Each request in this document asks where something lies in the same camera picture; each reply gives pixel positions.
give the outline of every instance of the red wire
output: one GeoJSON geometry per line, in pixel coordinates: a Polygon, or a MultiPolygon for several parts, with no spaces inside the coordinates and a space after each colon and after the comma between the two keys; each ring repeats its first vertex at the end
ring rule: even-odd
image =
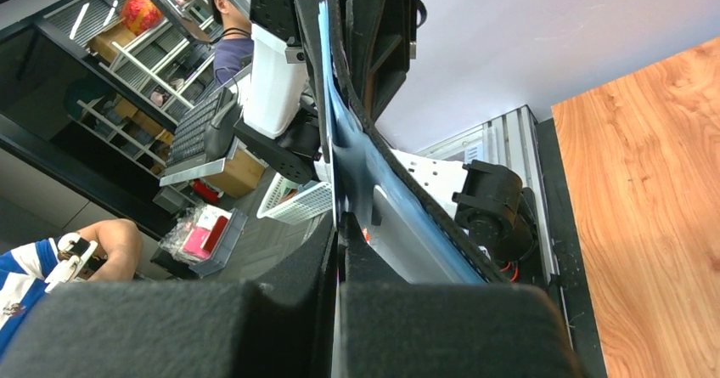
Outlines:
{"type": "Polygon", "coordinates": [[[513,273],[513,277],[510,278],[511,282],[515,282],[517,280],[518,273],[520,272],[520,267],[515,266],[515,272],[513,273]]]}

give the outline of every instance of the person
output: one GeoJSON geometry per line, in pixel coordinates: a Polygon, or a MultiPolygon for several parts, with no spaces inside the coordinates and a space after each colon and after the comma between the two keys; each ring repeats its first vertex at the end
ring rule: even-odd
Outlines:
{"type": "MultiPolygon", "coordinates": [[[[143,249],[135,223],[126,219],[102,221],[77,233],[84,240],[98,242],[95,256],[106,258],[87,281],[132,280],[143,249]]],[[[44,280],[57,265],[58,247],[53,238],[15,248],[0,256],[0,306],[3,310],[0,314],[0,360],[27,314],[46,295],[44,280]]]]}
{"type": "Polygon", "coordinates": [[[240,72],[242,60],[252,55],[254,44],[250,37],[252,24],[229,0],[210,0],[212,17],[222,25],[222,34],[215,41],[215,85],[220,87],[240,72]]]}

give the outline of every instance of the purple shirt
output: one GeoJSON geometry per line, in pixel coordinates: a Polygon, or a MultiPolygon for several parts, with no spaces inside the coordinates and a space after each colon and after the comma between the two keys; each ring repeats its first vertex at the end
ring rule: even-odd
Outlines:
{"type": "Polygon", "coordinates": [[[240,61],[252,54],[254,44],[249,38],[228,38],[221,40],[215,47],[215,86],[220,87],[240,72],[240,61]]]}

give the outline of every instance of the ear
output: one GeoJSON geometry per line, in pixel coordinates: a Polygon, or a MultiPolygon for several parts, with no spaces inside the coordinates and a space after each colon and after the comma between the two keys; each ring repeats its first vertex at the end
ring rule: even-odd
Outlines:
{"type": "Polygon", "coordinates": [[[215,7],[222,14],[228,13],[228,0],[215,0],[215,7]]]}

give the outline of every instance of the keyboard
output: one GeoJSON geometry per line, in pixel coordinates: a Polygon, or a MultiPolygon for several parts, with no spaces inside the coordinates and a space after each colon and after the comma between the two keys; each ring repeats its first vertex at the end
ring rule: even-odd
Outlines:
{"type": "Polygon", "coordinates": [[[235,98],[235,94],[230,89],[222,87],[183,115],[177,124],[175,138],[170,146],[168,168],[204,154],[207,125],[220,108],[234,101],[235,98]]]}

